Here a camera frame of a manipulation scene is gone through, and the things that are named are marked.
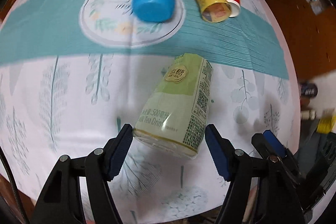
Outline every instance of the black device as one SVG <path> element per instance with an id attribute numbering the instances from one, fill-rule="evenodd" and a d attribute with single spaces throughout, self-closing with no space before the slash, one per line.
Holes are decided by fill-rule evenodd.
<path id="1" fill-rule="evenodd" d="M 125 124 L 116 138 L 86 157 L 61 156 L 37 200 L 31 224 L 85 224 L 79 177 L 86 177 L 95 223 L 122 224 L 107 181 L 120 172 L 132 143 L 132 130 Z M 304 178 L 289 149 L 270 130 L 252 137 L 261 159 L 235 149 L 213 124 L 206 127 L 205 140 L 218 174 L 231 182 L 216 224 L 241 224 L 252 177 L 258 177 L 259 182 L 251 223 L 304 224 L 310 220 L 307 215 L 323 195 L 320 182 L 327 167 L 324 157 Z"/>

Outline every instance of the teal stripe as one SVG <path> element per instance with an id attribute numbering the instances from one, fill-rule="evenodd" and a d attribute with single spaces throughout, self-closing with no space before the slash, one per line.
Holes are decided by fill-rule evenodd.
<path id="1" fill-rule="evenodd" d="M 194 0 L 183 0 L 186 19 L 168 40 L 137 49 L 109 48 L 81 31 L 78 14 L 85 0 L 29 0 L 15 9 L 0 32 L 0 65 L 46 56 L 78 54 L 196 53 L 210 62 L 252 69 L 288 79 L 284 54 L 273 28 L 242 8 L 220 23 L 201 19 Z"/>

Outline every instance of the wooden cabinet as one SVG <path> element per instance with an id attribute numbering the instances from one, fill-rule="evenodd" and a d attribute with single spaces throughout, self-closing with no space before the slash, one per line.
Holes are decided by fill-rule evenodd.
<path id="1" fill-rule="evenodd" d="M 336 9 L 315 15 L 306 0 L 266 0 L 292 55 L 297 77 L 309 80 L 336 69 Z"/>

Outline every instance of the qr code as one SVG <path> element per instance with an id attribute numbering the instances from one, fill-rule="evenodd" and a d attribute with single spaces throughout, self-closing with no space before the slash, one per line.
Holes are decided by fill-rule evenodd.
<path id="1" fill-rule="evenodd" d="M 208 100 L 208 97 L 206 97 L 206 95 L 201 90 L 199 90 L 197 104 L 200 106 L 200 108 L 203 109 L 205 113 L 207 113 Z"/>

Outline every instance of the table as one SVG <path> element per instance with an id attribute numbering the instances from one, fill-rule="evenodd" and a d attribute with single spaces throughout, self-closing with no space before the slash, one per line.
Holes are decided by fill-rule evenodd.
<path id="1" fill-rule="evenodd" d="M 176 0 L 164 24 L 140 22 L 130 2 L 17 0 L 4 20 L 0 142 L 19 190 L 37 199 L 61 155 L 88 155 L 124 123 L 134 125 L 183 52 L 211 62 L 208 123 L 234 147 L 252 155 L 251 136 L 271 129 L 296 151 L 295 70 L 264 0 L 241 0 L 238 17 L 216 24 L 200 18 L 194 0 Z M 125 223 L 192 216 L 221 205 L 228 189 L 204 141 L 197 158 L 186 160 L 134 140 L 109 186 Z M 86 218 L 93 220 L 85 180 L 81 189 Z"/>

